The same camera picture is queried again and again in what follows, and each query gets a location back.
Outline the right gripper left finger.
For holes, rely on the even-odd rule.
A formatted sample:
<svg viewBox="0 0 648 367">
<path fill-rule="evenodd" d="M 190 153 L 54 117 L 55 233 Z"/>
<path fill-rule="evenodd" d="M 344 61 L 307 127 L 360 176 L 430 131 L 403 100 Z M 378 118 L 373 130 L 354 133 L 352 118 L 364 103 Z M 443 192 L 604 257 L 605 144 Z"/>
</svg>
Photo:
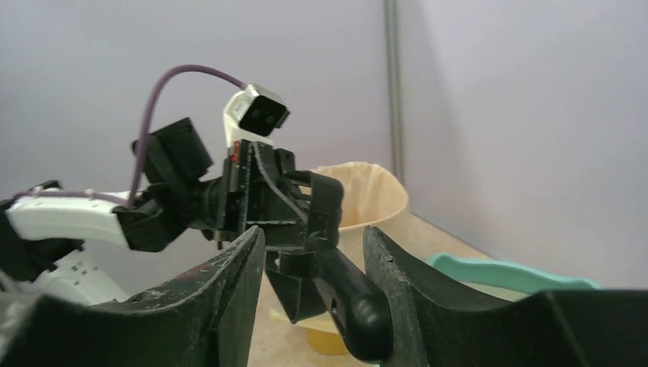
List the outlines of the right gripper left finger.
<svg viewBox="0 0 648 367">
<path fill-rule="evenodd" d="M 245 366 L 264 258 L 264 233 L 252 227 L 214 258 L 122 303 L 3 294 L 1 364 Z"/>
</svg>

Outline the black litter scoop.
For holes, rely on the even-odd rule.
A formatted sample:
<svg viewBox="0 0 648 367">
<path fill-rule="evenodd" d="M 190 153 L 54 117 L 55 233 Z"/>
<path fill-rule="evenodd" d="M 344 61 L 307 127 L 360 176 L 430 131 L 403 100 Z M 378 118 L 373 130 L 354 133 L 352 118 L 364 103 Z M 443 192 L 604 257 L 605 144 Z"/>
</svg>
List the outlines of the black litter scoop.
<svg viewBox="0 0 648 367">
<path fill-rule="evenodd" d="M 311 276 L 352 356 L 367 364 L 386 362 L 393 351 L 393 325 L 385 293 L 322 232 L 312 234 Z"/>
</svg>

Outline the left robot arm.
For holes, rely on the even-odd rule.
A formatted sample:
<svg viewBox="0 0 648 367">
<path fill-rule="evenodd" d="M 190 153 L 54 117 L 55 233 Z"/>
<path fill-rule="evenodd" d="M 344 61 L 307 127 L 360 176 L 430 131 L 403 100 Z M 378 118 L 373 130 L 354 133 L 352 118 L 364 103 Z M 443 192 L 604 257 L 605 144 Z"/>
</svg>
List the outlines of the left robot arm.
<svg viewBox="0 0 648 367">
<path fill-rule="evenodd" d="M 57 180 L 1 203 L 1 270 L 13 281 L 83 304 L 124 300 L 106 275 L 83 275 L 87 240 L 134 252 L 161 252 L 186 230 L 219 248 L 245 230 L 264 232 L 266 275 L 288 319 L 325 313 L 313 260 L 339 240 L 344 189 L 331 177 L 295 168 L 293 153 L 239 139 L 222 175 L 190 119 L 146 136 L 148 186 L 129 192 L 65 191 Z"/>
</svg>

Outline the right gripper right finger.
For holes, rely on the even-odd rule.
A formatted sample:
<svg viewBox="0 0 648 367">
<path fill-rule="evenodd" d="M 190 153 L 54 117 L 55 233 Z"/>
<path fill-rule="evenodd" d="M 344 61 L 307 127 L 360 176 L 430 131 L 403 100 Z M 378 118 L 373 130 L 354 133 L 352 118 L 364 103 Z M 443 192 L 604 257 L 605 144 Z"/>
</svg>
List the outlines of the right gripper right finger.
<svg viewBox="0 0 648 367">
<path fill-rule="evenodd" d="M 643 290 L 541 291 L 510 302 L 415 258 L 381 229 L 363 234 L 367 276 L 385 293 L 385 366 L 645 366 Z"/>
</svg>

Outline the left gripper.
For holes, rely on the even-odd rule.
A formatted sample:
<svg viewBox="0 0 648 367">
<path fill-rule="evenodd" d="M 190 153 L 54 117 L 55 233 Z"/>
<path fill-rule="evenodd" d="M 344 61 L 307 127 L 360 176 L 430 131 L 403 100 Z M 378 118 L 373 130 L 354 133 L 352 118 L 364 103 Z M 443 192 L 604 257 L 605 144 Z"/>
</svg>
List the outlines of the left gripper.
<svg viewBox="0 0 648 367">
<path fill-rule="evenodd" d="M 294 153 L 260 141 L 229 148 L 220 177 L 217 246 L 224 248 L 252 226 L 267 248 L 302 248 L 307 234 L 339 241 L 342 184 L 313 171 L 296 171 Z M 305 194 L 301 187 L 310 188 Z M 267 252 L 265 274 L 292 324 L 326 311 L 313 272 L 312 252 Z"/>
</svg>

